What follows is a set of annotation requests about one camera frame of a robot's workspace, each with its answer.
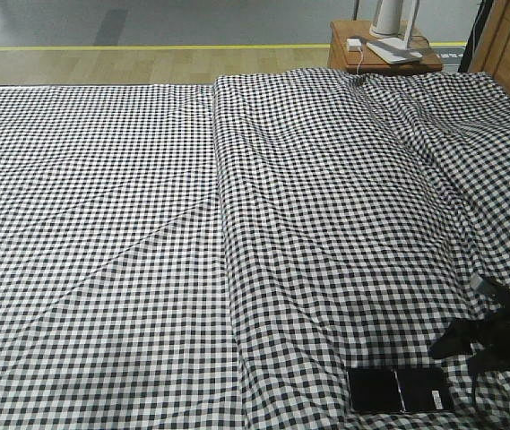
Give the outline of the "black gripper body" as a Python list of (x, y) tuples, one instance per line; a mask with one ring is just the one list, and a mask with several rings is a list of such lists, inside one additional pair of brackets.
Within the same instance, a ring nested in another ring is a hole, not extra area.
[(472, 325), (471, 341), (484, 349), (467, 359), (470, 376), (510, 371), (510, 311), (500, 309)]

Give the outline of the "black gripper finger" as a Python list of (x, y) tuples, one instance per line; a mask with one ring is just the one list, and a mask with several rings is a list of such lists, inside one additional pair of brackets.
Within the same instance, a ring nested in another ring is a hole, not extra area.
[(479, 339), (483, 323), (478, 320), (454, 319), (428, 350), (431, 358), (448, 358), (474, 354), (471, 344)]
[(499, 312), (510, 314), (510, 288), (508, 286), (492, 277), (483, 277), (480, 281), (479, 291), (499, 305)]

